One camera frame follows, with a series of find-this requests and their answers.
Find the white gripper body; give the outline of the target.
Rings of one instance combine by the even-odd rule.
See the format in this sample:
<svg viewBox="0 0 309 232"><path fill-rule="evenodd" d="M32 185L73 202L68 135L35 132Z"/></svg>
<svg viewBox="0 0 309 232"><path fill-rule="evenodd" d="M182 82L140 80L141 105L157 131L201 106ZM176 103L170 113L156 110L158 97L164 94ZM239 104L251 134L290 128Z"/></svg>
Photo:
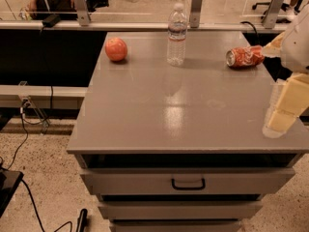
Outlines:
<svg viewBox="0 0 309 232"><path fill-rule="evenodd" d="M309 73L309 6L287 27L280 49L281 65L293 73Z"/></svg>

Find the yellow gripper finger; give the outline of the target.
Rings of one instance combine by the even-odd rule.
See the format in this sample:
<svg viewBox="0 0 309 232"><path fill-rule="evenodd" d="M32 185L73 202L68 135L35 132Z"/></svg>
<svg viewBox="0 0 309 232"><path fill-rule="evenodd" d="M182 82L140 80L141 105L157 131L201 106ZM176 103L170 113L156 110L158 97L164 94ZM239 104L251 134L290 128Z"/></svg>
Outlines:
<svg viewBox="0 0 309 232"><path fill-rule="evenodd" d="M281 44L285 33L282 32L276 36L270 43L265 45L262 49L262 54L268 58L275 58L280 56Z"/></svg>
<svg viewBox="0 0 309 232"><path fill-rule="evenodd" d="M269 138L284 135L309 107L309 74L293 73L273 85L262 132Z"/></svg>

